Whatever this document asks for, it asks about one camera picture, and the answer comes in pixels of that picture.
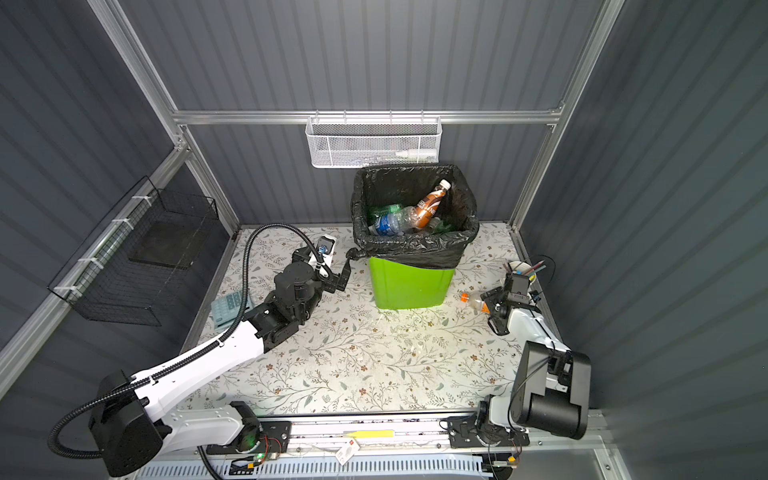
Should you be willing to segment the blue label bottle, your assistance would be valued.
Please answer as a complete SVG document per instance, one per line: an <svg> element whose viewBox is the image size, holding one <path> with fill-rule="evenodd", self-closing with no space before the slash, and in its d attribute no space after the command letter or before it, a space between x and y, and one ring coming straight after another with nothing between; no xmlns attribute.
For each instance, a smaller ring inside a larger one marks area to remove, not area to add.
<svg viewBox="0 0 768 480"><path fill-rule="evenodd" d="M402 236L418 231L420 229L418 222L417 209L407 206L379 217L370 230L377 236Z"/></svg>

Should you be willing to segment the brown tea bottle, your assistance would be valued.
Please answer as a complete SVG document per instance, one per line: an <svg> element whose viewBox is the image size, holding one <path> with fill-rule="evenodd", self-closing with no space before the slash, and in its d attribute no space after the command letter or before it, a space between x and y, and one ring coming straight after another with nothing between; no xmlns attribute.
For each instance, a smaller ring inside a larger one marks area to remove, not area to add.
<svg viewBox="0 0 768 480"><path fill-rule="evenodd" d="M415 207L413 227L417 230L424 229L435 215L441 201L451 189L451 183L442 179L434 189L428 193Z"/></svg>

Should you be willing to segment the orange label clear bottle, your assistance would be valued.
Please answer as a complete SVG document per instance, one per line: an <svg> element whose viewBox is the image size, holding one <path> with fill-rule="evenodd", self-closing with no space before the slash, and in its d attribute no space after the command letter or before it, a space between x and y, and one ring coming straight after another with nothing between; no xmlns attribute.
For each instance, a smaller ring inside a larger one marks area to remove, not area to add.
<svg viewBox="0 0 768 480"><path fill-rule="evenodd" d="M460 301L464 308L470 308L477 313L489 315L491 310L487 303L483 300L480 293L463 292L460 295Z"/></svg>

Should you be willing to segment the green bottle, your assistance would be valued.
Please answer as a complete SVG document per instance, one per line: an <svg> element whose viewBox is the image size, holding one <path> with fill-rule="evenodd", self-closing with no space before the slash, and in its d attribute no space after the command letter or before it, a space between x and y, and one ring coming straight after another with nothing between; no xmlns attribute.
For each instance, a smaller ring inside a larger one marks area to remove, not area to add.
<svg viewBox="0 0 768 480"><path fill-rule="evenodd" d="M370 207L367 212L367 218L369 223L375 223L379 218L386 216L390 213L395 213L403 208L401 204L390 204L384 206Z"/></svg>

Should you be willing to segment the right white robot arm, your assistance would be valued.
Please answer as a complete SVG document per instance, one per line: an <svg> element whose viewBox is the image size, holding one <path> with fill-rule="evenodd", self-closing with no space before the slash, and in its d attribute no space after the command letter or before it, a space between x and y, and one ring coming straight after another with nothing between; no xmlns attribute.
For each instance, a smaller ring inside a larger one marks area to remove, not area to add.
<svg viewBox="0 0 768 480"><path fill-rule="evenodd" d="M480 311L499 336L512 335L523 347L509 393L489 395L480 404L476 427L491 442L525 427L578 440L588 426L591 360L565 345L549 328L530 291L533 268L506 273L502 286L480 295Z"/></svg>

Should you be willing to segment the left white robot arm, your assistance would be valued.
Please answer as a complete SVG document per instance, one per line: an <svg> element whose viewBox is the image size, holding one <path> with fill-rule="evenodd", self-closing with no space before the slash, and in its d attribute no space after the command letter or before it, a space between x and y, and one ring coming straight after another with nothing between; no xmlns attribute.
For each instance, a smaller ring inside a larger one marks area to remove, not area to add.
<svg viewBox="0 0 768 480"><path fill-rule="evenodd" d="M322 295L345 289L351 267L321 275L307 262L287 266L275 278L264 303L245 312L230 336L212 340L151 369L136 374L138 388L117 372L105 378L100 394L107 401L95 407L88 422L97 452L108 473L133 473L156 456L191 447L216 446L238 453L264 452L268 438L253 411L242 401L188 414L174 409L193 391L221 374L269 352L299 331Z"/></svg>

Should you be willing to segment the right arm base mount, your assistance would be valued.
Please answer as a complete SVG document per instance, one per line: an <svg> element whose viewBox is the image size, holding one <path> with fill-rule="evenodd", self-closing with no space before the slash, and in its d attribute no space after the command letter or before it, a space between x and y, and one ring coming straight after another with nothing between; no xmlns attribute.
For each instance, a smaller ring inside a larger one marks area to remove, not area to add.
<svg viewBox="0 0 768 480"><path fill-rule="evenodd" d="M448 435L453 449L509 448L522 449L530 445L524 430L509 430L493 423L480 424L477 415L451 416L439 420L438 425Z"/></svg>

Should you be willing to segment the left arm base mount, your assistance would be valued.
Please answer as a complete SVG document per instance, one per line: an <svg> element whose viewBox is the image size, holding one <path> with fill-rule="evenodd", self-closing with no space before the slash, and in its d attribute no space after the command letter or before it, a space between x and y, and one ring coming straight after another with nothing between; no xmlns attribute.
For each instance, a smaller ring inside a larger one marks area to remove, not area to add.
<svg viewBox="0 0 768 480"><path fill-rule="evenodd" d="M288 421L261 422L259 427L245 426L235 439L227 445L208 445L208 455L252 454L279 455L287 451L292 423Z"/></svg>

